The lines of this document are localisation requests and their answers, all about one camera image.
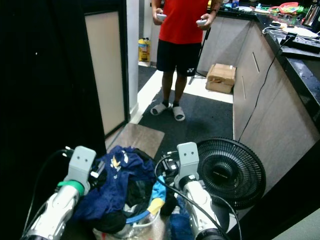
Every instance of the black countertop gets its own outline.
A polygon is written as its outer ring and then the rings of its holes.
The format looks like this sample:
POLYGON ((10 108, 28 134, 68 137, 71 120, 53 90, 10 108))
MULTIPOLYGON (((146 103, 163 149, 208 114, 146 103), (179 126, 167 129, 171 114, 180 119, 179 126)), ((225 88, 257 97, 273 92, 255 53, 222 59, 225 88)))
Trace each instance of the black countertop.
MULTIPOLYGON (((261 30, 268 27, 272 21, 300 25, 300 22, 298 22, 295 17, 283 18, 275 14, 267 15, 254 12, 239 12, 224 8, 218 12, 218 16, 253 20, 261 30)), ((277 53, 280 48, 277 38, 281 36, 272 33, 267 33, 264 36, 273 52, 277 53)), ((282 65, 315 126, 320 131, 320 61, 281 56, 281 50, 277 55, 277 59, 282 65)))

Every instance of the black shorts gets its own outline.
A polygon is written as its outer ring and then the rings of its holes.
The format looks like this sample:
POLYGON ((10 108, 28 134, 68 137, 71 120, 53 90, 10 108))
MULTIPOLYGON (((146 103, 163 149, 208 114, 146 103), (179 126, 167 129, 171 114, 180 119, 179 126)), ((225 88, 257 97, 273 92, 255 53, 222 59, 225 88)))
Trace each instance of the black shorts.
POLYGON ((171 72, 176 69, 183 76, 194 76, 201 43, 175 44, 159 40, 156 69, 171 72))

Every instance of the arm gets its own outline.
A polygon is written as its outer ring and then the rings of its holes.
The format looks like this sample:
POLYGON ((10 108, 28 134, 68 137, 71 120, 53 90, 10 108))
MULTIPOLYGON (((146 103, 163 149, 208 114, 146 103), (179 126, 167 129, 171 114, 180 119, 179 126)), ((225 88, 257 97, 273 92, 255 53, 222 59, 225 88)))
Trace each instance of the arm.
POLYGON ((211 13, 206 13, 201 16, 201 19, 206 19, 206 23, 205 25, 198 26, 200 29, 206 31, 211 27, 211 24, 214 22, 222 2, 223 0, 211 1, 211 13))
POLYGON ((157 14, 162 14, 163 11, 160 8, 161 7, 161 0, 152 0, 151 1, 152 6, 152 18, 155 25, 161 25, 163 21, 159 20, 157 18, 157 14))

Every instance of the game controller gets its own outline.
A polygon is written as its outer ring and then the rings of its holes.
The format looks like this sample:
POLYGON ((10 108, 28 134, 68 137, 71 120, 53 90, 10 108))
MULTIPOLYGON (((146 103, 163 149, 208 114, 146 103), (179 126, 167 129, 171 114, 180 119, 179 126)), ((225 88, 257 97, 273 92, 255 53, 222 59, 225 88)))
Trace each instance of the game controller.
POLYGON ((206 24, 206 22, 207 22, 206 19, 200 19, 196 21, 196 24, 198 24, 198 26, 203 26, 206 24))
POLYGON ((161 14, 161 13, 157 13, 156 14, 156 18, 159 19, 160 21, 164 21, 166 19, 167 15, 165 14, 161 14))

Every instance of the fan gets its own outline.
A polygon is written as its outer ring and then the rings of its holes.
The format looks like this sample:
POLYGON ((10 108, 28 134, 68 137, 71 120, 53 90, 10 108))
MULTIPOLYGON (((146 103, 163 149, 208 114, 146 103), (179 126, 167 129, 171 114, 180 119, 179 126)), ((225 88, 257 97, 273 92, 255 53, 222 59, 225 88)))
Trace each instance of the fan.
MULTIPOLYGON (((266 189, 265 169, 245 145, 215 137, 197 144, 198 173, 210 194, 224 198, 234 209, 253 206, 266 189)), ((224 205, 213 198, 216 204, 224 205)))

